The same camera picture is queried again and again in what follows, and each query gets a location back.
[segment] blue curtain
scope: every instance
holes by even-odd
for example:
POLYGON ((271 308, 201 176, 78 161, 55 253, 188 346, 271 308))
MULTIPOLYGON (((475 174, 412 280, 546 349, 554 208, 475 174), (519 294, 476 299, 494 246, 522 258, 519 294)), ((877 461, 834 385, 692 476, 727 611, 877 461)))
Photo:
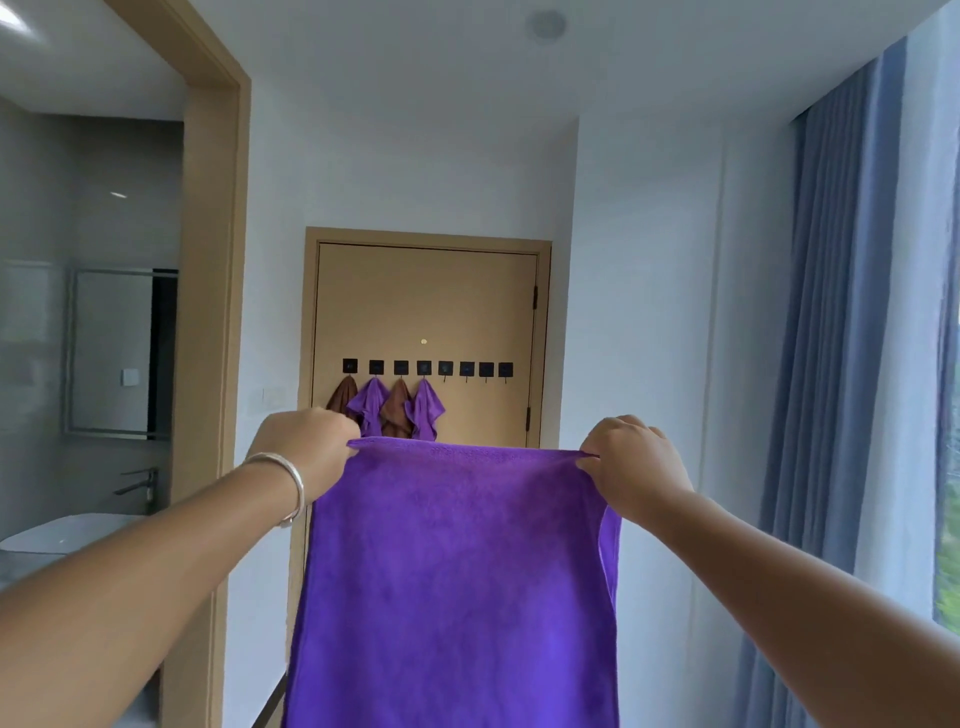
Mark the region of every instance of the blue curtain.
MULTIPOLYGON (((760 511, 766 532, 853 571, 890 291, 906 40, 800 120, 793 279, 760 511)), ((750 641, 737 728, 804 728, 750 641)))

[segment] bracelet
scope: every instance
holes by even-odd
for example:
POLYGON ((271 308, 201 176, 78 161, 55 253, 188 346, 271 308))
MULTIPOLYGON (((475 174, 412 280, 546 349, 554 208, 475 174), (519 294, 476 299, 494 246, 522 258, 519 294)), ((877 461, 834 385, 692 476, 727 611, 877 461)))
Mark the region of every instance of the bracelet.
POLYGON ((297 470, 297 466, 283 457, 283 455, 277 455, 275 452, 257 452, 244 460, 242 465, 263 460, 277 463, 283 470, 290 474, 290 477, 294 479, 294 483, 297 485, 297 509, 277 524, 281 528, 287 528, 294 522, 297 516, 303 513, 303 509, 306 507, 306 493, 303 491, 303 478, 300 477, 300 471, 297 470))

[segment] bathroom mirror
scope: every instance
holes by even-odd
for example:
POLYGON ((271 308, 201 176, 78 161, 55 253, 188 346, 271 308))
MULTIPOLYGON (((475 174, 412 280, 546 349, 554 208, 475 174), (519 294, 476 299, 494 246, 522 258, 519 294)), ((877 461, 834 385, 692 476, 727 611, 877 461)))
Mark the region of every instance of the bathroom mirror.
POLYGON ((69 281, 64 429, 169 439, 177 271, 78 268, 69 281))

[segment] recessed light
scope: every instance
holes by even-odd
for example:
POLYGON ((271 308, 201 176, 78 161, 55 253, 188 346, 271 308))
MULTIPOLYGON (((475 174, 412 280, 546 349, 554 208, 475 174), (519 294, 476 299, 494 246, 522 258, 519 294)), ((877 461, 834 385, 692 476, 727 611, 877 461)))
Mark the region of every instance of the recessed light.
POLYGON ((0 25, 4 25, 12 31, 22 33, 24 36, 33 35, 33 31, 31 31, 30 26, 23 21, 23 18, 2 2, 0 2, 0 25))
POLYGON ((566 16, 560 11, 531 12, 526 27, 527 36, 537 43, 556 43, 566 33, 566 16))

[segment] finger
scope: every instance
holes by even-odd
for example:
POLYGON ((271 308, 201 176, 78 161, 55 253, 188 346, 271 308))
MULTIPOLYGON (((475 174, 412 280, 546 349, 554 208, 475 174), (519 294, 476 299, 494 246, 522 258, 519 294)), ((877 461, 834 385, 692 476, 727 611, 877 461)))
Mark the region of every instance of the finger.
POLYGON ((599 442, 603 434, 609 430, 611 427, 614 427, 616 420, 607 418, 606 420, 601 420, 596 424, 596 426, 590 431, 587 435, 587 439, 584 440, 584 443, 580 446, 581 452, 589 452, 591 455, 599 454, 597 452, 596 443, 599 442))
POLYGON ((600 477, 600 458, 598 457, 582 457, 577 460, 576 466, 589 475, 594 484, 600 477))
POLYGON ((622 423, 627 423, 627 425, 636 425, 637 427, 646 427, 643 421, 636 415, 620 415, 616 418, 622 423))

